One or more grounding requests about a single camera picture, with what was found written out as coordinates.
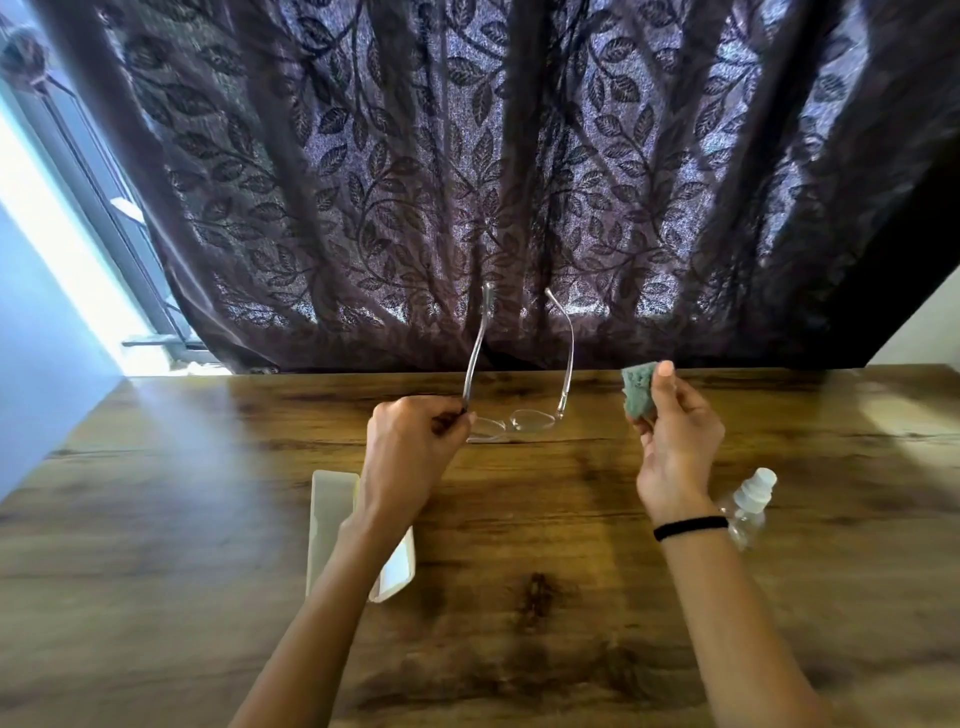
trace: person's left hand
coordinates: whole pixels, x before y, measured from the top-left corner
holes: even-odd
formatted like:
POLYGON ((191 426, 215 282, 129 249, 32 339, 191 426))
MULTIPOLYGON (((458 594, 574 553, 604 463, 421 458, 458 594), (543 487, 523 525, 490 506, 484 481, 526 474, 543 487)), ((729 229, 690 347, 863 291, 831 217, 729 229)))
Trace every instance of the person's left hand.
POLYGON ((470 435, 476 415, 461 415, 462 409, 458 398, 423 396, 383 402, 373 410, 358 509, 394 546, 470 435))

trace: plastic bottle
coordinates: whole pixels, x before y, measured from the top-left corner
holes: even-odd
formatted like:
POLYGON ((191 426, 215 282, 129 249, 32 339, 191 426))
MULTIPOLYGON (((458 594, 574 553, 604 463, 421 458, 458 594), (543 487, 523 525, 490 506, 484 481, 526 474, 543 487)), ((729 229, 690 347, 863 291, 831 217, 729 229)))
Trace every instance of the plastic bottle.
POLYGON ((739 488, 717 501, 720 513, 730 524, 730 537, 741 551, 754 545, 760 529, 767 523, 763 509, 770 502, 776 484, 776 473, 757 468, 739 488))

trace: forearm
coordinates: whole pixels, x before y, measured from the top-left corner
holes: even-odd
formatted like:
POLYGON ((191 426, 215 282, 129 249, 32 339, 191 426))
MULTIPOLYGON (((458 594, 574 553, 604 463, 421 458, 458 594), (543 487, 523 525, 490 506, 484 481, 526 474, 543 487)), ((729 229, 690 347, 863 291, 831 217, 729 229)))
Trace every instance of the forearm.
MULTIPOLYGON (((694 510, 716 513, 706 499, 694 510)), ((717 725, 826 725, 727 532, 685 533, 662 546, 717 725)))
POLYGON ((389 555, 389 544, 362 522, 345 524, 231 728, 316 728, 329 722, 367 596, 389 555))

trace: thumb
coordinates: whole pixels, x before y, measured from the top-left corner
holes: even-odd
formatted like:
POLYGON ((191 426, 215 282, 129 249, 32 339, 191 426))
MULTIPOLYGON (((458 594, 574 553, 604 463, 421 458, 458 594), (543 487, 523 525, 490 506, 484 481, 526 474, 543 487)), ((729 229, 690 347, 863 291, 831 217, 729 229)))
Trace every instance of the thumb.
POLYGON ((444 444, 444 447, 450 451, 450 457, 467 441, 467 437, 470 436, 470 430, 473 428, 473 423, 476 422, 476 419, 476 412, 467 412, 458 417, 453 425, 448 427, 446 432, 441 435, 440 440, 444 444))
POLYGON ((650 384, 650 394, 657 406, 658 416, 683 412, 677 401, 677 382, 674 379, 672 361, 664 360, 657 365, 653 382, 650 384))

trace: white eyeglass case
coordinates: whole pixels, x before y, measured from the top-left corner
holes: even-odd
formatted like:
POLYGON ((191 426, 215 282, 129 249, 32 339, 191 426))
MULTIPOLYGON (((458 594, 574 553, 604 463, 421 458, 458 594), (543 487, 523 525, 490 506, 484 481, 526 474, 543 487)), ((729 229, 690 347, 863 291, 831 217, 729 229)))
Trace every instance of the white eyeglass case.
MULTIPOLYGON (((329 561, 337 544, 340 524, 353 512, 358 496, 360 476, 356 473, 314 471, 310 494, 310 540, 306 555, 306 592, 309 595, 314 582, 329 561)), ((380 571, 370 601, 389 599, 413 581, 417 570, 414 550, 414 529, 408 528, 403 540, 380 571)))

